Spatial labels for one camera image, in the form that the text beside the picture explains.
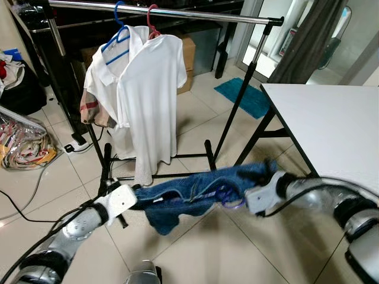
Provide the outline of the dark grey curtain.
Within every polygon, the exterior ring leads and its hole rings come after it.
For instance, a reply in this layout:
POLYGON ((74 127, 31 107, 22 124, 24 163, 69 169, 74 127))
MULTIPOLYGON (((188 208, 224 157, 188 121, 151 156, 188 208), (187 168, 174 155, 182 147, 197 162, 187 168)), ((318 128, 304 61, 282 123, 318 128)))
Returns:
POLYGON ((317 70, 327 42, 348 0, 314 0, 268 83, 306 84, 317 70))

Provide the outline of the purple plastic hanger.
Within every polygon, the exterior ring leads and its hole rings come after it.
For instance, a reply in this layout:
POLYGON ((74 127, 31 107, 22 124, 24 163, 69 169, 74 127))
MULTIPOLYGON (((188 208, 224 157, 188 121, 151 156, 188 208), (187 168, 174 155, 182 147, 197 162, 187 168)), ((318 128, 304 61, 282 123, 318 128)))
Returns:
POLYGON ((220 205, 228 209, 236 209, 244 206, 246 203, 244 191, 231 186, 230 184, 221 184, 214 188, 216 200, 220 205))

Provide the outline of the pink plastic hanger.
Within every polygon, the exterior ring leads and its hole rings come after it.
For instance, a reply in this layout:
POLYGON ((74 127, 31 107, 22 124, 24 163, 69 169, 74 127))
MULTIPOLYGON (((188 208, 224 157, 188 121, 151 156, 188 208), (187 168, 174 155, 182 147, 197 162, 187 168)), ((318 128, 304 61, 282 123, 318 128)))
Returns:
POLYGON ((160 33, 160 31, 157 30, 157 28, 153 24, 151 24, 151 17, 150 17, 151 11, 152 11, 152 9, 158 8, 158 7, 159 6, 157 4, 151 4, 148 7, 148 11, 146 13, 146 24, 149 27, 149 32, 150 32, 149 35, 148 35, 148 39, 149 40, 154 40, 154 38, 162 35, 162 33, 160 33))

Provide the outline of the plain white polo shirt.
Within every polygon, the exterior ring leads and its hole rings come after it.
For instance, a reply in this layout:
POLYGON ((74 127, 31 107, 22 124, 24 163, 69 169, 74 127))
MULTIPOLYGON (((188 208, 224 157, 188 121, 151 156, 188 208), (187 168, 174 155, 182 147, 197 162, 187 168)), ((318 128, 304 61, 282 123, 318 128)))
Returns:
POLYGON ((178 153, 176 99, 186 82, 182 40, 170 34, 147 40, 121 74, 118 124, 130 133, 136 184, 151 185, 159 163, 178 153))

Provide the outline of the white polo plaid cuffs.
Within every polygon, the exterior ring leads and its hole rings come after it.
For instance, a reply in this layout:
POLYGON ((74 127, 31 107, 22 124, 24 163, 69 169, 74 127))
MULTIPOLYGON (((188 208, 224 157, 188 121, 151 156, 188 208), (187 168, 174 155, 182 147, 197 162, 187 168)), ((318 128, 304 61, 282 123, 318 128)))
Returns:
POLYGON ((107 127, 117 157, 134 159, 136 152, 130 132, 127 107, 119 100, 124 90, 119 87, 127 65, 149 38, 149 27, 127 26, 129 38, 112 43, 106 51, 95 49, 85 73, 79 116, 83 124, 107 127))

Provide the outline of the teal floor mat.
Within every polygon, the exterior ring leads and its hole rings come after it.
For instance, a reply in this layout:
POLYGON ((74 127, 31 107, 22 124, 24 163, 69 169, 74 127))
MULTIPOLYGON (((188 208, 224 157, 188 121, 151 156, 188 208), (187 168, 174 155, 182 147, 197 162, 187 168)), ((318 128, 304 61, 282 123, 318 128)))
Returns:
MULTIPOLYGON (((214 90, 229 99, 231 102, 236 102, 236 98, 239 94, 242 83, 243 79, 233 78, 214 87, 214 90)), ((269 107, 270 102, 267 96, 260 89, 252 86, 246 87, 243 100, 241 100, 239 108, 246 111, 247 114, 251 115, 255 119, 260 119, 267 114, 269 107)))

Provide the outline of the white folding table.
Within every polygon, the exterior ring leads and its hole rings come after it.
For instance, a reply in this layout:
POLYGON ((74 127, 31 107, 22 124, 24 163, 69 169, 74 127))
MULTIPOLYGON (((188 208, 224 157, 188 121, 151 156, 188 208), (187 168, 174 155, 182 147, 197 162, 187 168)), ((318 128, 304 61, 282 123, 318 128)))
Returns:
POLYGON ((264 83, 271 103, 236 159, 259 138, 289 136, 316 176, 357 182, 379 196, 379 87, 264 83))

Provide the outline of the grey robot leg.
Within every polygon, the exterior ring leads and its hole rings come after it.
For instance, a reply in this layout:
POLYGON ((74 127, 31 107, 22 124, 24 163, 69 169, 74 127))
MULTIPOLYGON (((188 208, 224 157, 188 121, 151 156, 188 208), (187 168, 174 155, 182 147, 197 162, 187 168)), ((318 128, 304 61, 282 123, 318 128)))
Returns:
POLYGON ((143 260, 130 272, 124 284, 163 284, 162 268, 151 260, 143 260))

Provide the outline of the blue denim jeans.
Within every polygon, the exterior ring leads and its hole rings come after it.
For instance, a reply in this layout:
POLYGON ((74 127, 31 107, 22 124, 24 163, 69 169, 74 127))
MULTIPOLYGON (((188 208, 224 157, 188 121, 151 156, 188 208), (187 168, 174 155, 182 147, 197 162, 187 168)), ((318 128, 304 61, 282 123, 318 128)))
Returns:
POLYGON ((136 194, 139 202, 132 209, 143 211, 149 224, 160 235, 168 235, 179 224, 182 214, 199 217, 219 203, 214 193, 216 186, 230 184, 244 191, 244 194, 254 187, 255 184, 246 179, 249 164, 196 173, 143 187, 136 194))

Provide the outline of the clear bag of colourful cloth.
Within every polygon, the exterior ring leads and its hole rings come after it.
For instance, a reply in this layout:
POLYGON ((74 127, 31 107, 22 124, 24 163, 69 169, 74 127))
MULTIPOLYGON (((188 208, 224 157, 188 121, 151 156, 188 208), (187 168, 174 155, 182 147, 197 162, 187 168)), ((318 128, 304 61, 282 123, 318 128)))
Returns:
POLYGON ((38 121, 0 106, 0 167, 35 170, 59 157, 54 137, 38 121))

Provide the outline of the white power strip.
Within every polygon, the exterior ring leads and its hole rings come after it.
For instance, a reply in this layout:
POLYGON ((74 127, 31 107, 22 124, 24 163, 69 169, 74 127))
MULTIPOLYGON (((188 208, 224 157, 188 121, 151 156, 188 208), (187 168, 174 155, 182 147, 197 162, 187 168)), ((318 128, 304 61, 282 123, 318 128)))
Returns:
POLYGON ((73 140, 64 145, 66 154, 81 154, 92 148, 92 141, 87 138, 81 140, 73 140))

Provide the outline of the blue plastic hanger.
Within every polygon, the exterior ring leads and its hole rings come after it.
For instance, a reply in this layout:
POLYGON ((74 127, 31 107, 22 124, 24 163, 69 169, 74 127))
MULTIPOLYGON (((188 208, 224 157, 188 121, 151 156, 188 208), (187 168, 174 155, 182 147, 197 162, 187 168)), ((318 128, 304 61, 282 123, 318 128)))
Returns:
POLYGON ((123 43, 124 41, 128 41, 130 39, 130 32, 127 26, 124 22, 122 22, 121 19, 119 19, 118 16, 118 7, 120 5, 125 5, 125 2, 123 0, 119 0, 115 3, 114 6, 114 19, 117 24, 119 24, 121 27, 119 30, 117 30, 116 34, 110 38, 109 41, 105 43, 105 45, 102 46, 101 52, 105 54, 108 49, 112 48, 114 45, 118 45, 120 43, 123 43))

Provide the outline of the silver black clothes rack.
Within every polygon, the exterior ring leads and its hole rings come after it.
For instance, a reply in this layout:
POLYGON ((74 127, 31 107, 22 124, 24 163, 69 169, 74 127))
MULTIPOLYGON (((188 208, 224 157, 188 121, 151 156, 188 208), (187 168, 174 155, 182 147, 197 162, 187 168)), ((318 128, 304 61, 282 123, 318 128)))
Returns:
MULTIPOLYGON (((30 8, 33 8, 33 11, 44 16, 46 24, 48 25, 48 31, 50 33, 51 41, 55 43, 56 46, 56 56, 52 56, 53 51, 42 51, 40 53, 41 64, 45 67, 45 73, 48 76, 49 84, 52 86, 55 98, 62 104, 62 110, 66 116, 66 119, 69 122, 74 134, 74 138, 81 138, 81 134, 78 133, 78 127, 76 124, 81 124, 83 127, 86 127, 87 133, 92 141, 93 149, 97 152, 98 161, 102 167, 101 173, 101 184, 99 188, 99 193, 105 192, 105 186, 108 180, 110 180, 110 174, 112 174, 111 165, 112 162, 130 162, 134 159, 116 159, 111 156, 111 144, 104 144, 105 150, 100 147, 98 143, 97 136, 94 133, 93 126, 88 124, 82 124, 81 122, 74 122, 71 112, 67 109, 67 100, 66 98, 73 98, 74 96, 81 96, 83 93, 83 88, 76 85, 76 76, 74 76, 74 68, 71 65, 70 57, 67 55, 65 45, 62 38, 60 38, 59 27, 55 22, 55 8, 67 8, 67 9, 78 9, 78 10, 92 10, 92 11, 114 11, 115 4, 107 4, 102 2, 78 2, 70 0, 28 0, 30 8)), ((146 16, 148 8, 134 6, 134 5, 120 5, 118 7, 119 11, 128 14, 138 14, 146 16)), ((201 12, 201 11, 189 11, 189 10, 176 10, 176 9, 163 9, 163 8, 154 8, 151 11, 151 15, 161 16, 161 17, 179 17, 192 19, 194 21, 214 21, 214 22, 232 22, 229 24, 230 27, 227 30, 231 30, 232 26, 237 24, 259 24, 265 25, 262 38, 258 44, 258 49, 255 52, 254 59, 249 65, 245 77, 243 79, 242 86, 239 90, 239 94, 236 98, 235 105, 231 109, 228 120, 225 124, 224 131, 219 138, 217 143, 216 151, 211 151, 211 141, 206 140, 204 143, 205 154, 178 154, 173 157, 173 159, 197 159, 198 157, 206 157, 208 160, 208 165, 210 170, 216 170, 216 160, 219 157, 220 150, 224 144, 227 133, 231 129, 233 120, 241 100, 246 90, 246 87, 249 86, 250 80, 253 78, 255 73, 255 68, 257 67, 257 59, 261 54, 262 47, 264 46, 268 36, 271 33, 273 27, 280 27, 284 22, 284 17, 280 19, 271 18, 271 17, 250 17, 234 14, 221 14, 213 12, 201 12)), ((268 131, 265 128, 268 126, 269 122, 275 116, 274 111, 272 111, 272 106, 269 106, 267 114, 263 116, 263 121, 259 127, 255 130, 254 135, 251 140, 243 149, 243 155, 238 158, 235 165, 241 164, 247 154, 252 151, 253 146, 258 138, 281 138, 285 135, 284 130, 279 129, 275 131, 268 131)))

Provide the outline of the black bag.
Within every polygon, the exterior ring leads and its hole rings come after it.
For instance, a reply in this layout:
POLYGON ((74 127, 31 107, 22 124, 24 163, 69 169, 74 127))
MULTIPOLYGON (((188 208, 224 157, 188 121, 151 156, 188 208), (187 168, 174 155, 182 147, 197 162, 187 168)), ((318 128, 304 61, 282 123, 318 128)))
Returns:
POLYGON ((25 74, 23 81, 0 97, 0 106, 21 115, 30 115, 46 106, 47 96, 36 75, 25 74))

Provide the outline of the white crumpled cloth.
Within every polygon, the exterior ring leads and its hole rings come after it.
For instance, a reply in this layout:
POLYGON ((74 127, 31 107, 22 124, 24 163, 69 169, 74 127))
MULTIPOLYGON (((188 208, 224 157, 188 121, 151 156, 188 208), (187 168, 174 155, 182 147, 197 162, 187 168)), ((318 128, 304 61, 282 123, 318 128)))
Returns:
POLYGON ((23 81, 26 65, 19 60, 14 60, 12 55, 0 52, 0 60, 7 63, 8 76, 0 79, 0 89, 12 89, 23 81))

